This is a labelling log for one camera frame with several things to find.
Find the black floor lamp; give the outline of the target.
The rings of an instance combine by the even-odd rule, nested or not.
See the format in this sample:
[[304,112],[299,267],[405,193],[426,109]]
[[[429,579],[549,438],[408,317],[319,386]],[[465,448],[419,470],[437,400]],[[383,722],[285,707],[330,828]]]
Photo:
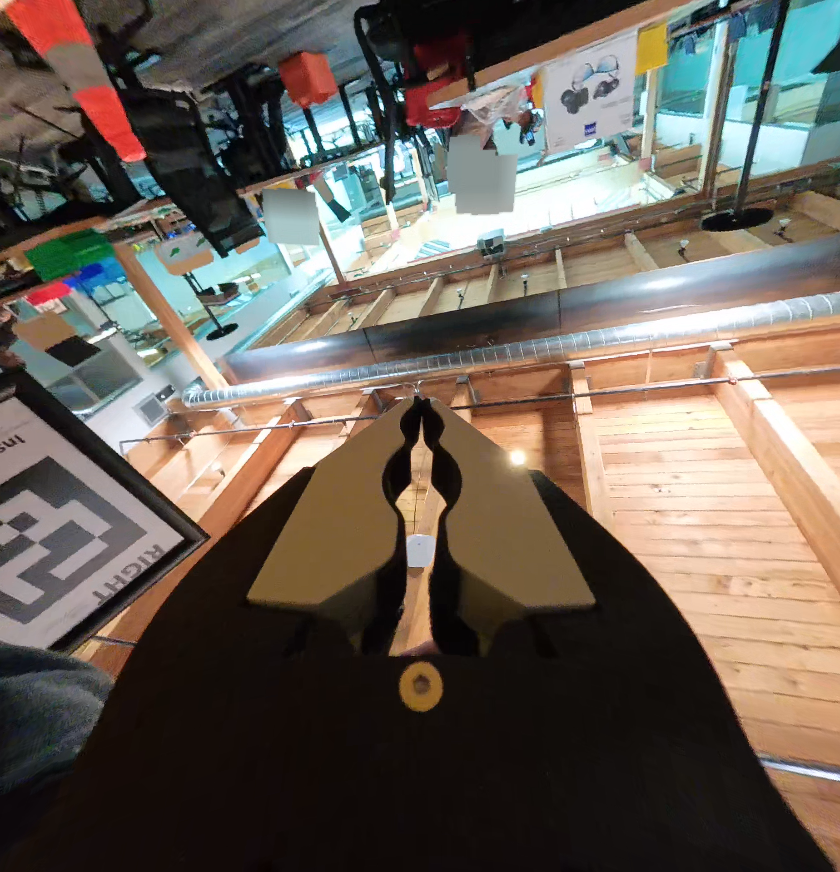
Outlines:
[[775,25],[770,37],[770,44],[759,88],[756,111],[751,126],[750,136],[745,148],[741,176],[736,188],[735,199],[728,209],[718,209],[707,213],[701,218],[700,229],[709,233],[721,234],[748,230],[767,223],[773,211],[770,208],[748,207],[747,200],[750,190],[756,147],[762,130],[764,115],[773,84],[776,62],[780,53],[786,18],[790,9],[790,1],[776,2]]

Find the orange traffic cone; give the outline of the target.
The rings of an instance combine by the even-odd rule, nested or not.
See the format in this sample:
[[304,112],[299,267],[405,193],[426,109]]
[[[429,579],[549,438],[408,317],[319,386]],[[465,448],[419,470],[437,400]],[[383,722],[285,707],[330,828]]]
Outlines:
[[146,157],[73,1],[13,1],[5,14],[60,80],[96,131],[128,163]]

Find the orange bin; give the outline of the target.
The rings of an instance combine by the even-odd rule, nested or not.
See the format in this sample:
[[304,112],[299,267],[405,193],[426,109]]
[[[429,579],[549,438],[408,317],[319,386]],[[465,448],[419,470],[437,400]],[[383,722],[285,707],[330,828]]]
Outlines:
[[278,74],[290,100],[303,110],[338,94],[327,55],[301,51],[278,62]]

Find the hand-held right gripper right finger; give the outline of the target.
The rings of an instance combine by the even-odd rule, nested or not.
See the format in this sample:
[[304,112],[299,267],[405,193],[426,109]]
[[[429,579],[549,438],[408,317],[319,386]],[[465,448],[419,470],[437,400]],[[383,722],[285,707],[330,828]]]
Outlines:
[[433,641],[482,656],[507,624],[593,609],[596,598],[535,483],[436,399],[422,402],[431,484],[444,501],[428,580]]

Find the white printed carton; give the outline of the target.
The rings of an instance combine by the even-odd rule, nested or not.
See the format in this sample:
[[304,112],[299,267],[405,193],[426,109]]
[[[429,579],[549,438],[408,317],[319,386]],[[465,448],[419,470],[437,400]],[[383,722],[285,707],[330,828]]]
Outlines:
[[551,154],[632,128],[637,30],[545,65],[545,147]]

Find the white sign board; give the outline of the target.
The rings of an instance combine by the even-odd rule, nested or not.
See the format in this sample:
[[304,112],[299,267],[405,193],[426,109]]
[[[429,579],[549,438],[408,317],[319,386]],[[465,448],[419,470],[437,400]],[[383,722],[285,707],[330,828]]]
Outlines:
[[71,652],[209,535],[23,370],[0,374],[0,643]]

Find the black red office chair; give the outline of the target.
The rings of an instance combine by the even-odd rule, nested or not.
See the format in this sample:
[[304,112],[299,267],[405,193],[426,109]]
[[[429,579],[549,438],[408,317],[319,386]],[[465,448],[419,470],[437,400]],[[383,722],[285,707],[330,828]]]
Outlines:
[[447,2],[376,2],[353,14],[353,30],[372,76],[374,123],[384,145],[382,192],[394,197],[395,144],[450,129],[460,110],[430,108],[428,99],[464,75],[471,42]]

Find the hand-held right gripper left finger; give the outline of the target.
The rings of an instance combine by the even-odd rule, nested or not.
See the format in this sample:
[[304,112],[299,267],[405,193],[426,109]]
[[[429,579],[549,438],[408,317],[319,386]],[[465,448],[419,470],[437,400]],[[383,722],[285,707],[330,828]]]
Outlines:
[[247,594],[253,606],[337,623],[386,656],[407,588],[405,521],[421,400],[406,398],[319,461]]

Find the silver ventilation ducts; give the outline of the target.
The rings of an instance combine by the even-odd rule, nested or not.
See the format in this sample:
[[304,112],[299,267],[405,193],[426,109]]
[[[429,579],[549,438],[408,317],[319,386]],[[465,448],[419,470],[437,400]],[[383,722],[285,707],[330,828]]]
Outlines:
[[586,360],[593,352],[633,353],[669,346],[765,337],[774,332],[808,329],[815,324],[825,328],[832,321],[840,322],[840,290],[598,330],[487,344],[393,362],[258,379],[222,389],[194,383],[184,390],[181,400],[190,410],[211,411],[283,398],[327,395],[360,387],[396,383],[412,385],[427,378],[467,372]]

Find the green bin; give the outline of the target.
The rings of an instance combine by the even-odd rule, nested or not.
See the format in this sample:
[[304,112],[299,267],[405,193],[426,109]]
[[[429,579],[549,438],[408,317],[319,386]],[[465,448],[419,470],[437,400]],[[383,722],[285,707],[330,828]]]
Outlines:
[[113,255],[114,247],[107,236],[92,228],[51,239],[25,252],[44,282],[67,277]]

